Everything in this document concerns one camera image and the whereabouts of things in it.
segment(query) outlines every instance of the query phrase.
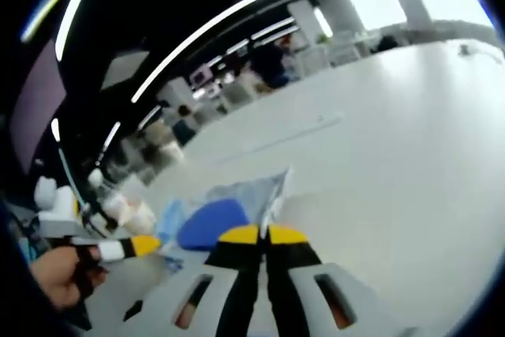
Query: table surface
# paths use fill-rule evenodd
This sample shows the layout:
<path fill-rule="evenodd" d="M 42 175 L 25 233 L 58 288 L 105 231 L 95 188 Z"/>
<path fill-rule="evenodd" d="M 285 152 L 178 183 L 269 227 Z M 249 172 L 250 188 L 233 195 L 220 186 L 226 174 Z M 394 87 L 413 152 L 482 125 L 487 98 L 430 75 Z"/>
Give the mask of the table surface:
<path fill-rule="evenodd" d="M 469 42 L 479 52 L 460 56 L 461 42 L 325 70 L 210 124 L 151 184 L 151 206 L 292 167 L 282 222 L 441 335 L 505 246 L 503 55 Z"/>

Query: human hand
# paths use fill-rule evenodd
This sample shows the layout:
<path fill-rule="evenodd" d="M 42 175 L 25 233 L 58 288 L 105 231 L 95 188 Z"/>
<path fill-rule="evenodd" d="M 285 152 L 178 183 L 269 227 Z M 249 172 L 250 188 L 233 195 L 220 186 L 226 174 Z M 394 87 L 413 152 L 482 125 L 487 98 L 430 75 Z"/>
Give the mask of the human hand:
<path fill-rule="evenodd" d="M 98 248 L 90 248 L 89 251 L 94 259 L 100 259 Z M 74 273 L 79 262 L 76 249 L 66 246 L 43 254 L 30 267 L 40 288 L 57 309 L 69 308 L 80 300 L 81 294 L 74 282 Z M 105 275 L 106 272 L 102 268 L 93 268 L 86 272 L 94 288 L 105 282 Z"/>

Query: black strap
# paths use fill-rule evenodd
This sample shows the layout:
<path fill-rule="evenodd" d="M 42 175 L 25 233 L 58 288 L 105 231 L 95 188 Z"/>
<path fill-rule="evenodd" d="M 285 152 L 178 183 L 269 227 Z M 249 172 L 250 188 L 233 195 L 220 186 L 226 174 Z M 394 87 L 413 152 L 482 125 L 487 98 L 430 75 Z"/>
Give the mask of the black strap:
<path fill-rule="evenodd" d="M 93 268 L 98 268 L 98 261 L 93 258 L 89 251 L 89 246 L 78 245 L 75 246 L 79 263 L 77 264 L 76 271 L 73 274 L 73 281 L 76 283 L 77 289 L 80 292 L 82 299 L 89 298 L 93 294 L 93 283 L 86 275 L 86 272 Z"/>

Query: finger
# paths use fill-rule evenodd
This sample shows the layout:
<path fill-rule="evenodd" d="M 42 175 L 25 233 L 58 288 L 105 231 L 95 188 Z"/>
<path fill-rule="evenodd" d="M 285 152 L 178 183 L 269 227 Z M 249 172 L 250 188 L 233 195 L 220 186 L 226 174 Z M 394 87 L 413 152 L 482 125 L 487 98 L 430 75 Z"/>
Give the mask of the finger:
<path fill-rule="evenodd" d="M 86 273 L 93 287 L 97 287 L 105 282 L 107 274 L 103 270 L 90 270 Z"/>
<path fill-rule="evenodd" d="M 56 305 L 58 309 L 65 309 L 75 306 L 80 300 L 80 291 L 75 283 L 66 286 L 65 297 Z"/>
<path fill-rule="evenodd" d="M 72 246 L 62 246 L 51 250 L 50 253 L 58 255 L 58 260 L 67 264 L 75 265 L 79 262 L 77 251 Z"/>
<path fill-rule="evenodd" d="M 87 272 L 77 269 L 73 275 L 73 283 L 77 286 L 81 298 L 85 299 L 93 294 L 95 286 L 93 286 L 92 281 L 88 278 Z"/>
<path fill-rule="evenodd" d="M 98 246 L 92 246 L 91 248 L 89 248 L 89 252 L 94 260 L 102 259 L 102 254 L 100 253 L 100 249 L 98 249 Z"/>

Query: ceiling light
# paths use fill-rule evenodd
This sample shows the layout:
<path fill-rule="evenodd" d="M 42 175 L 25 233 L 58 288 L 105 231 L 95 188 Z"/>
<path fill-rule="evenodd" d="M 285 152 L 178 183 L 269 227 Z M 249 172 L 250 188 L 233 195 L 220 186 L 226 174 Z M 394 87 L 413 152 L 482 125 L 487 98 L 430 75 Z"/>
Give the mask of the ceiling light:
<path fill-rule="evenodd" d="M 243 47 L 247 47 L 247 44 L 249 43 L 248 39 L 243 39 L 240 43 L 237 45 L 233 45 L 230 49 L 226 51 L 226 54 L 233 54 L 235 51 L 239 51 Z"/>
<path fill-rule="evenodd" d="M 284 29 L 283 31 L 281 31 L 279 33 L 275 33 L 274 35 L 268 37 L 267 39 L 264 39 L 263 41 L 261 41 L 259 43 L 259 45 L 266 45 L 268 43 L 271 43 L 272 41 L 276 41 L 277 39 L 280 39 L 281 37 L 287 36 L 290 33 L 296 32 L 299 29 L 300 28 L 298 26 L 296 26 L 296 25 L 294 27 L 291 27 L 291 28 L 288 28 L 288 29 Z"/>
<path fill-rule="evenodd" d="M 294 17 L 288 17 L 287 19 L 282 20 L 279 23 L 275 23 L 275 24 L 269 26 L 268 28 L 265 28 L 265 29 L 259 31 L 258 33 L 255 33 L 254 35 L 251 36 L 251 39 L 259 39 L 260 37 L 263 37 L 263 36 L 267 35 L 268 33 L 283 27 L 284 25 L 291 24 L 293 21 L 294 21 Z"/>
<path fill-rule="evenodd" d="M 53 121 L 50 122 L 50 130 L 56 142 L 60 142 L 60 125 L 57 118 L 53 118 Z"/>
<path fill-rule="evenodd" d="M 151 120 L 151 118 L 156 114 L 156 112 L 158 112 L 159 110 L 161 110 L 161 106 L 156 106 L 154 107 L 151 112 L 148 113 L 148 115 L 140 122 L 139 124 L 139 130 L 142 130 L 145 125 L 149 122 L 149 120 Z"/>
<path fill-rule="evenodd" d="M 219 15 L 213 17 L 212 19 L 210 19 L 210 21 L 199 27 L 187 39 L 182 41 L 170 54 L 168 54 L 165 57 L 165 59 L 163 59 L 161 63 L 154 69 L 154 71 L 151 74 L 149 74 L 144 83 L 138 88 L 138 90 L 133 95 L 131 99 L 132 103 L 137 102 L 137 100 L 142 96 L 142 94 L 144 94 L 145 90 L 147 90 L 149 85 L 151 85 L 152 81 L 156 79 L 156 77 L 189 45 L 194 43 L 204 33 L 208 32 L 211 28 L 215 27 L 221 21 L 225 20 L 226 18 L 230 17 L 237 11 L 245 8 L 246 6 L 249 6 L 250 4 L 253 4 L 256 1 L 258 0 L 241 0 L 240 2 L 234 4 L 228 9 L 225 9 Z"/>
<path fill-rule="evenodd" d="M 104 152 L 101 152 L 98 156 L 98 159 L 95 161 L 95 165 L 96 166 L 100 166 L 100 164 L 102 163 L 102 160 L 103 160 L 103 157 L 105 156 L 105 153 Z"/>
<path fill-rule="evenodd" d="M 323 13 L 318 7 L 314 9 L 314 15 L 316 15 L 316 19 L 319 22 L 321 29 L 323 29 L 324 35 L 326 35 L 328 39 L 333 37 L 333 31 L 331 30 L 330 25 L 328 24 L 326 18 L 324 17 Z"/>
<path fill-rule="evenodd" d="M 207 93 L 207 90 L 205 88 L 199 88 L 193 93 L 193 99 L 199 100 L 202 96 L 204 96 Z"/>
<path fill-rule="evenodd" d="M 109 148 L 110 143 L 112 142 L 112 139 L 114 138 L 114 135 L 118 131 L 119 127 L 121 126 L 120 122 L 116 122 L 112 129 L 109 132 L 109 136 L 107 136 L 107 139 L 105 140 L 105 143 L 103 144 L 103 149 L 102 151 L 105 152 L 107 148 Z"/>
<path fill-rule="evenodd" d="M 63 15 L 62 23 L 58 35 L 56 36 L 56 44 L 54 51 L 56 52 L 56 59 L 61 61 L 63 56 L 63 49 L 65 49 L 66 38 L 69 35 L 70 25 L 72 24 L 73 17 L 76 15 L 77 8 L 81 0 L 70 0 L 66 7 L 65 14 Z"/>
<path fill-rule="evenodd" d="M 223 57 L 221 55 L 218 55 L 216 58 L 213 58 L 209 62 L 207 62 L 207 66 L 212 67 L 213 65 L 215 65 L 216 63 L 218 63 L 222 59 L 223 59 Z"/>
<path fill-rule="evenodd" d="M 233 75 L 230 72 L 224 74 L 224 78 L 223 78 L 223 83 L 224 84 L 232 84 L 234 82 L 235 82 L 235 75 Z"/>
<path fill-rule="evenodd" d="M 42 0 L 41 4 L 37 7 L 35 14 L 30 18 L 26 28 L 21 34 L 21 42 L 27 43 L 35 35 L 35 32 L 42 24 L 47 14 L 53 9 L 54 5 L 59 0 Z"/>

